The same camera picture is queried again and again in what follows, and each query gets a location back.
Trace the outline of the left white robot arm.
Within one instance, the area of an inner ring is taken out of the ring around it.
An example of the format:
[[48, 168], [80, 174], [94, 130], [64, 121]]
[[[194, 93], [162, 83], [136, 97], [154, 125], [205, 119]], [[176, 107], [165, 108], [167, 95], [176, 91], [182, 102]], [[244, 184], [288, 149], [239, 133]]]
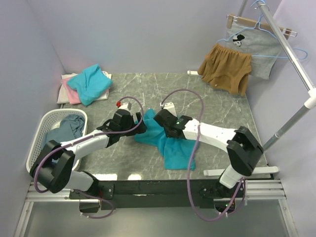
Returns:
[[74, 164], [94, 151], [110, 147], [123, 136], [142, 134], [146, 130], [142, 113], [133, 116], [127, 109], [118, 109], [113, 118], [85, 136], [62, 143], [47, 142], [30, 169], [35, 190], [55, 194], [69, 188], [81, 191], [87, 198], [99, 196], [99, 180], [86, 171], [74, 171]]

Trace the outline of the teal t shirt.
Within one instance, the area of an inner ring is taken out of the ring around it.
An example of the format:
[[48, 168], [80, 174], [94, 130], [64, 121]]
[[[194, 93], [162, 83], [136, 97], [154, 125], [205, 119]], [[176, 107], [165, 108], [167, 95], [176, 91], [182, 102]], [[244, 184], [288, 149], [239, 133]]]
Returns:
[[187, 169], [195, 141], [166, 137], [164, 129], [155, 122], [155, 115], [153, 109], [146, 110], [143, 122], [147, 130], [145, 133], [136, 134], [134, 140], [156, 147], [164, 158], [165, 169]]

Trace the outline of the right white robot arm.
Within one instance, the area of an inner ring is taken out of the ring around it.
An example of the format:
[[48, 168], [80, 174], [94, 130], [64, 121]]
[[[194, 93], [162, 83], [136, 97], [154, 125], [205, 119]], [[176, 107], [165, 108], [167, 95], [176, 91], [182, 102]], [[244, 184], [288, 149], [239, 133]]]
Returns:
[[227, 152], [230, 165], [220, 175], [217, 193], [228, 197], [243, 177], [251, 176], [264, 149], [251, 133], [240, 126], [238, 129], [221, 128], [200, 123], [189, 116], [177, 118], [169, 110], [162, 109], [154, 116], [169, 138], [196, 140]]

